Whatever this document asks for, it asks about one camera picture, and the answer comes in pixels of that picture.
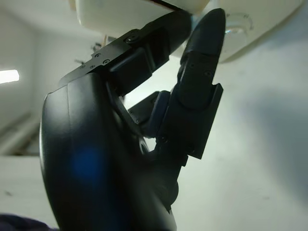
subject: white wall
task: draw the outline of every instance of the white wall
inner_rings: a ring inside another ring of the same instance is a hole
[[[0,130],[30,112],[36,33],[0,9],[0,70],[16,69],[18,82],[0,84]]]
[[[80,66],[75,59],[88,61],[96,40],[41,31],[38,36],[33,110],[40,114],[45,96],[56,90],[59,80]]]
[[[203,159],[190,157],[180,174],[173,205],[178,231],[307,230],[307,15],[306,4],[218,66],[215,81],[225,91]],[[127,104],[158,86],[171,89],[179,67],[172,62]]]

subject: white ceiling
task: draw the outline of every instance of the white ceiling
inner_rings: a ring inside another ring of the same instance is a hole
[[[68,0],[0,0],[4,9],[40,30],[71,36],[101,39],[96,31],[82,27]]]

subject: robotic hand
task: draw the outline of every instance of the robotic hand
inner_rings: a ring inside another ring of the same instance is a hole
[[[45,99],[40,128],[47,195],[64,231],[174,231],[171,205],[188,156],[201,159],[223,92],[212,85],[225,13],[193,31],[172,92],[128,111],[125,96],[151,77],[191,33],[191,16],[169,13],[92,55]],[[149,152],[144,137],[156,138]]]

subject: fluorescent light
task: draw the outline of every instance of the fluorescent light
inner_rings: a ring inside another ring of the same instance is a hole
[[[19,74],[17,70],[0,71],[0,84],[9,83],[19,80]]]

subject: white object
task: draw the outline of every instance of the white object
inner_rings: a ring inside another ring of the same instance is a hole
[[[198,15],[208,0],[165,0]],[[226,11],[227,28],[220,61],[224,61],[288,17],[303,0],[211,0],[202,17],[215,8]],[[77,0],[80,23],[113,37],[171,12],[148,0]],[[184,46],[174,55],[181,57]]]
[[[166,0],[191,13],[199,13],[209,0]],[[149,0],[76,0],[80,23],[105,35],[119,37],[171,10]]]
[[[223,61],[287,18],[303,0],[212,0],[206,7],[226,11]]]

